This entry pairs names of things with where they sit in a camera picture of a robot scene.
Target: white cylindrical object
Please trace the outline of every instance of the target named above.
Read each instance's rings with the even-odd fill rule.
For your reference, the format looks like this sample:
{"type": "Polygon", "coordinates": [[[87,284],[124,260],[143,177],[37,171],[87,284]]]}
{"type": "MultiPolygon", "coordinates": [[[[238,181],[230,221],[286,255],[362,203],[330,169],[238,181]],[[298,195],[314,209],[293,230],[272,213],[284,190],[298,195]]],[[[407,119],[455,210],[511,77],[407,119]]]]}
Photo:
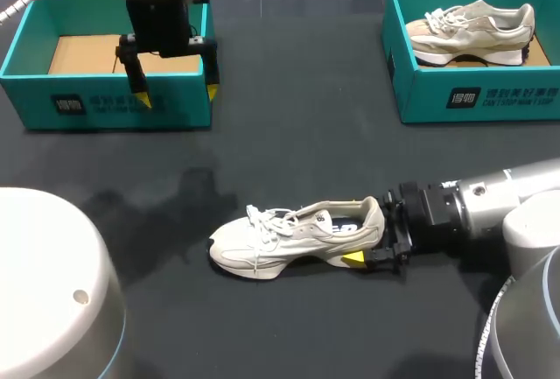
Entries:
{"type": "Polygon", "coordinates": [[[69,202],[0,188],[0,302],[0,378],[131,377],[115,268],[69,202]]]}
{"type": "Polygon", "coordinates": [[[515,279],[560,246],[559,211],[560,191],[547,191],[533,195],[504,219],[502,230],[515,279]]]}

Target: white sneaker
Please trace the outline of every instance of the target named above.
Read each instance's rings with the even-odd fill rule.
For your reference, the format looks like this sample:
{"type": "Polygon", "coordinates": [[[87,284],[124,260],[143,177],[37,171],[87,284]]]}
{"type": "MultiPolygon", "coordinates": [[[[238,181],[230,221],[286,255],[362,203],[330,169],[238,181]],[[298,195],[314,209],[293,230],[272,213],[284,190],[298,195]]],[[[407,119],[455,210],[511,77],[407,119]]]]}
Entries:
{"type": "Polygon", "coordinates": [[[530,4],[507,10],[478,0],[445,11],[437,9],[425,17],[408,23],[406,30],[416,58],[433,66],[444,66],[462,55],[520,66],[535,32],[535,11],[530,4]]]}
{"type": "Polygon", "coordinates": [[[210,257],[237,276],[272,279],[301,256],[317,256],[348,267],[343,255],[372,248],[382,238],[385,219],[377,201],[323,201],[299,211],[260,212],[225,224],[210,236],[210,257]],[[334,221],[351,220],[340,228],[334,221]]]}

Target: table surface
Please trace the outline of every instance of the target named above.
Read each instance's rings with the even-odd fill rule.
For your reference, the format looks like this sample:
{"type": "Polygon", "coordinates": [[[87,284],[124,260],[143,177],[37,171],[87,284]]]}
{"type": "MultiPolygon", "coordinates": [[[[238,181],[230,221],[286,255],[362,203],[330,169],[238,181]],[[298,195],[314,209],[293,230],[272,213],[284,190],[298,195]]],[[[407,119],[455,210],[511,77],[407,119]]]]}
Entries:
{"type": "Polygon", "coordinates": [[[208,236],[248,204],[361,199],[557,157],[557,123],[402,125],[382,2],[213,0],[223,78],[209,131],[31,133],[0,94],[0,182],[55,193],[101,231],[138,377],[473,376],[503,270],[435,254],[405,277],[303,263],[254,283],[207,263],[208,236]]]}

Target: screw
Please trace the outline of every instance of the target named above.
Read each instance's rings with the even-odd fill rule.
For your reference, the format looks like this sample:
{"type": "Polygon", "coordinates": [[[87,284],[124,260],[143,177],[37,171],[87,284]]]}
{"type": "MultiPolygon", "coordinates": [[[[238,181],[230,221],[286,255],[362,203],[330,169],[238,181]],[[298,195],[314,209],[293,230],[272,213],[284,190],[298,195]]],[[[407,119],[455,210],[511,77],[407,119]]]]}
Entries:
{"type": "Polygon", "coordinates": [[[474,188],[472,190],[472,193],[475,194],[476,196],[480,197],[480,195],[484,195],[485,193],[487,193],[487,190],[483,186],[477,186],[476,188],[474,188]]]}

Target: shoe logo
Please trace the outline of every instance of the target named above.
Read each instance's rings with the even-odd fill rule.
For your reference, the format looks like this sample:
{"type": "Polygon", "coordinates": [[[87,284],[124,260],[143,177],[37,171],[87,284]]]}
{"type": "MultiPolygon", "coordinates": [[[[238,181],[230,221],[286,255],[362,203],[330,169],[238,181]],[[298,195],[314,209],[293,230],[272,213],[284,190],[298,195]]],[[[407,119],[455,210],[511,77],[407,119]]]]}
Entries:
{"type": "Polygon", "coordinates": [[[358,230],[358,226],[355,224],[345,224],[342,226],[332,226],[333,233],[346,233],[346,232],[355,232],[358,230]]]}

